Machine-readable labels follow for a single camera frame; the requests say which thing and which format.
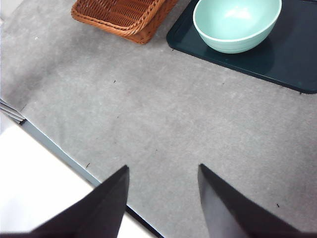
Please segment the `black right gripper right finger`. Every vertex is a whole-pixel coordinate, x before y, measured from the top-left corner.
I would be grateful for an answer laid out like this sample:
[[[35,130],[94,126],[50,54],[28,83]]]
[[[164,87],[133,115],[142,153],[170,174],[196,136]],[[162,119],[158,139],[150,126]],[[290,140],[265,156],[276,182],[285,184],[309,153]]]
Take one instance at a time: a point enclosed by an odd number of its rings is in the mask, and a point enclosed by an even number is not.
[[[315,238],[254,203],[204,164],[198,166],[201,207],[211,238]]]

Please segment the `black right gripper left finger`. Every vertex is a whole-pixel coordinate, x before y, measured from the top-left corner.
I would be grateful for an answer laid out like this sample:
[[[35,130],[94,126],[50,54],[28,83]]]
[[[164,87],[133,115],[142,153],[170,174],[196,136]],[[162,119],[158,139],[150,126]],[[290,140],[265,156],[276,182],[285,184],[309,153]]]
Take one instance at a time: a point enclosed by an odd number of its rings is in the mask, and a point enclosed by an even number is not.
[[[2,238],[115,238],[129,189],[124,165],[84,198],[27,233],[4,233]]]

